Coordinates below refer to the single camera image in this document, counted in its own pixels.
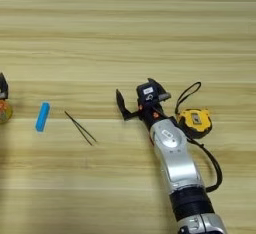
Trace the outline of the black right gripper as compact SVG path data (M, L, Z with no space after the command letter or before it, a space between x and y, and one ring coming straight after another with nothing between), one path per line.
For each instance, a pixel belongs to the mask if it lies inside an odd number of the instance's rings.
M160 95L154 96L153 94L148 94L147 96L140 96L137 99L138 110L133 113L126 109L124 98L119 90L116 90L116 101L125 120L138 117L144 122L147 129L150 129L156 122L167 118L161 106L161 102L170 99L171 95L165 93L163 86L152 78L148 79L148 87L151 93Z

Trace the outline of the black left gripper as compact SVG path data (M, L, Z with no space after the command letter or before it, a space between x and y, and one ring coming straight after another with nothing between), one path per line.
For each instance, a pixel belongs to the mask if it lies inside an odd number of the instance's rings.
M5 94L8 92L8 83L3 73L0 73L0 99L7 99L8 96Z

